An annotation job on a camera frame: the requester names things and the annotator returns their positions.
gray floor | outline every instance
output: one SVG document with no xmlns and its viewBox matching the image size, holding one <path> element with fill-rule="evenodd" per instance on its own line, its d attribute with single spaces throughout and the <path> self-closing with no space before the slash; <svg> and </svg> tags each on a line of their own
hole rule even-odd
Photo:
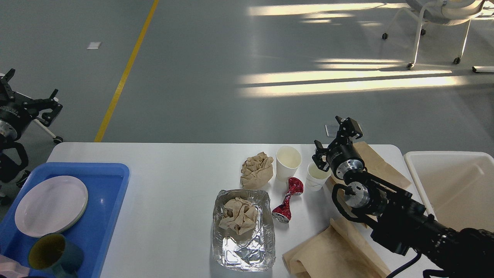
<svg viewBox="0 0 494 278">
<path fill-rule="evenodd" d="M 64 109 L 51 129 L 93 141 L 152 1 L 0 4 L 0 72 L 15 68 L 13 89 L 31 97 L 58 88 Z M 428 26 L 407 71 L 414 21 L 402 15 L 380 38 L 404 5 L 162 0 L 103 141 L 329 142 L 324 124 L 339 115 L 402 153 L 494 155 L 494 75 L 471 71 L 494 65 L 494 21 L 472 21 L 459 65 L 462 26 Z M 93 41 L 101 48 L 86 50 Z M 53 148 L 34 124 L 21 142 L 29 169 Z"/>
</svg>

white plate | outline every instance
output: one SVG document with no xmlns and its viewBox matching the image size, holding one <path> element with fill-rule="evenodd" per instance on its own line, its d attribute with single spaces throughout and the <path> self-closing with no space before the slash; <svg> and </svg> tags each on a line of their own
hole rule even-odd
<svg viewBox="0 0 494 278">
<path fill-rule="evenodd" d="M 81 218 L 87 205 L 87 188 L 78 178 L 58 176 L 33 187 L 15 211 L 15 224 L 24 234 L 42 237 L 63 232 Z"/>
</svg>

white bin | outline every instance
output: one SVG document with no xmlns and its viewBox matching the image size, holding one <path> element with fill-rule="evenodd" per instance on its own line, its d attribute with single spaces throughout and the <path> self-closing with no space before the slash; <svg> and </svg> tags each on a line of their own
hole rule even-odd
<svg viewBox="0 0 494 278">
<path fill-rule="evenodd" d="M 494 159 L 490 155 L 411 151 L 404 158 L 428 214 L 457 231 L 494 231 Z"/>
</svg>

crushed red can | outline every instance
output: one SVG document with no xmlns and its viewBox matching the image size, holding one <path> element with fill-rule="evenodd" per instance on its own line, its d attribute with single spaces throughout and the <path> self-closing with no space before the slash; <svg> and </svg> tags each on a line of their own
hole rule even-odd
<svg viewBox="0 0 494 278">
<path fill-rule="evenodd" d="M 288 223 L 291 220 L 290 198 L 294 195 L 301 195 L 304 192 L 304 184 L 301 180 L 291 177 L 288 179 L 288 192 L 285 194 L 283 204 L 277 206 L 271 215 L 281 223 Z"/>
</svg>

foil container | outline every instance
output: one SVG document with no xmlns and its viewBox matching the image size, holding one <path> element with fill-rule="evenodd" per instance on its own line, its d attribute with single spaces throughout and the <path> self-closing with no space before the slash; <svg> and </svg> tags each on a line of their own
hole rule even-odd
<svg viewBox="0 0 494 278">
<path fill-rule="evenodd" d="M 251 202 L 259 216 L 255 228 L 242 235 L 220 228 L 224 205 L 240 197 Z M 275 230 L 269 195 L 263 190 L 234 189 L 218 193 L 213 211 L 212 251 L 220 265 L 236 271 L 266 271 L 275 263 Z"/>
</svg>

